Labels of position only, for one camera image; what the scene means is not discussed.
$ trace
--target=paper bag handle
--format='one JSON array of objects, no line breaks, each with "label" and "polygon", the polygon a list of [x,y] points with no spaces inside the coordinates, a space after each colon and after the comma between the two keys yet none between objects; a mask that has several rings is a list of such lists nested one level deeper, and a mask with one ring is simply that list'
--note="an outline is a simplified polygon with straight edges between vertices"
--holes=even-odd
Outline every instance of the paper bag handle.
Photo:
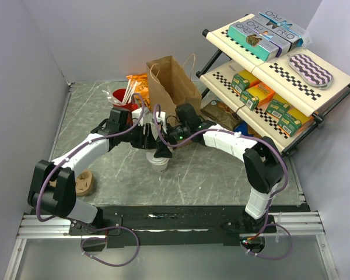
[{"label": "paper bag handle", "polygon": [[194,65],[196,63],[196,55],[195,54],[191,54],[187,60],[185,61],[185,63],[183,64],[182,68],[184,69],[184,66],[187,64],[188,60],[193,57],[193,64],[192,64],[192,69],[191,69],[191,72],[189,73],[189,80],[191,79],[192,77],[192,72],[193,72],[193,69],[194,69]]},{"label": "paper bag handle", "polygon": [[149,72],[150,72],[150,76],[152,77],[152,79],[153,79],[154,81],[156,81],[156,83],[157,83],[157,84],[159,84],[159,85],[160,85],[161,83],[160,83],[160,82],[158,82],[158,81],[157,81],[157,80],[156,80],[156,79],[153,77],[153,72],[152,72],[152,69],[153,69],[153,66],[154,66],[154,65],[158,65],[158,63],[154,63],[154,64],[152,65],[152,67],[150,68],[150,70],[149,70]]}]

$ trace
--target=orange chip bag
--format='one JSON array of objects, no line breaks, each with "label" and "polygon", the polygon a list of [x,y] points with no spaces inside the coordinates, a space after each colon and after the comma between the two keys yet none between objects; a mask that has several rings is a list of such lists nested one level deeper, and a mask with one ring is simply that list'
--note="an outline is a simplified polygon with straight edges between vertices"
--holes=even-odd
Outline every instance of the orange chip bag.
[{"label": "orange chip bag", "polygon": [[144,99],[145,106],[150,108],[150,101],[149,101],[149,88],[148,88],[148,76],[146,73],[144,74],[138,74],[138,75],[128,75],[126,76],[128,80],[131,79],[131,83],[137,83],[135,93],[139,93],[141,97]]}]

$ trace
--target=paper bag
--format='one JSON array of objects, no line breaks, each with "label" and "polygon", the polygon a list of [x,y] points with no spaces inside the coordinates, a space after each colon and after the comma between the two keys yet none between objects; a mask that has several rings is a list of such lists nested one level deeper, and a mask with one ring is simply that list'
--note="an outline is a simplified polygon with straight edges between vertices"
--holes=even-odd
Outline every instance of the paper bag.
[{"label": "paper bag", "polygon": [[[175,116],[178,105],[190,103],[196,113],[200,114],[201,94],[191,81],[191,75],[187,76],[183,67],[171,55],[147,62],[146,71],[151,110],[159,103],[161,110],[166,112],[166,117]],[[168,118],[167,122],[176,125],[175,118]]]}]

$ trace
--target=black shelf frame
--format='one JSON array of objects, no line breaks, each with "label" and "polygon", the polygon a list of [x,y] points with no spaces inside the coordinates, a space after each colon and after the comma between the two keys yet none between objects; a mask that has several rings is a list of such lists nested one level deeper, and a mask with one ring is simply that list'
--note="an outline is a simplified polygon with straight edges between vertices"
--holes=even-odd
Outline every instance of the black shelf frame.
[{"label": "black shelf frame", "polygon": [[[202,32],[202,35],[206,38],[207,34],[210,31],[208,29],[204,29]],[[196,77],[200,78],[202,75],[206,74],[210,67],[215,63],[215,61],[223,54],[223,52],[220,49],[217,49],[217,51],[214,53],[214,55],[210,58],[210,60],[206,63],[206,65],[202,68],[202,70],[196,72]],[[201,94],[202,99],[208,94],[210,89],[206,88],[203,93]],[[297,152],[297,146],[300,144],[307,136],[310,135],[311,132],[315,130],[315,128],[319,127],[320,124],[325,122],[326,116],[337,106],[339,105],[347,96],[350,95],[350,84],[348,85],[348,89],[332,104],[329,105],[328,108],[324,110],[322,113],[313,113],[312,117],[314,118],[313,123],[307,127],[299,137],[297,137],[288,147],[286,147],[282,151],[283,156],[290,156],[293,155],[295,152]]]}]

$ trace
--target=white wall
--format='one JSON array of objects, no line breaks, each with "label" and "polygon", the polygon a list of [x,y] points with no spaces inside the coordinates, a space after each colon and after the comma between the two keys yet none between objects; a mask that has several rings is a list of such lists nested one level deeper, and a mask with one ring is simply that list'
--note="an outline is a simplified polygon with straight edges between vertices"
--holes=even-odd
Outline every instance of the white wall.
[{"label": "white wall", "polygon": [[[309,31],[314,41],[309,48],[350,75],[350,0],[323,0]],[[295,160],[306,198],[320,211],[341,279],[350,279],[350,96],[304,141]]]},{"label": "white wall", "polygon": [[196,53],[200,70],[216,48],[203,36],[246,13],[271,9],[307,27],[321,0],[22,0],[68,82],[125,80],[145,62]]},{"label": "white wall", "polygon": [[48,158],[67,84],[19,0],[0,0],[0,279],[27,206],[34,165]]}]

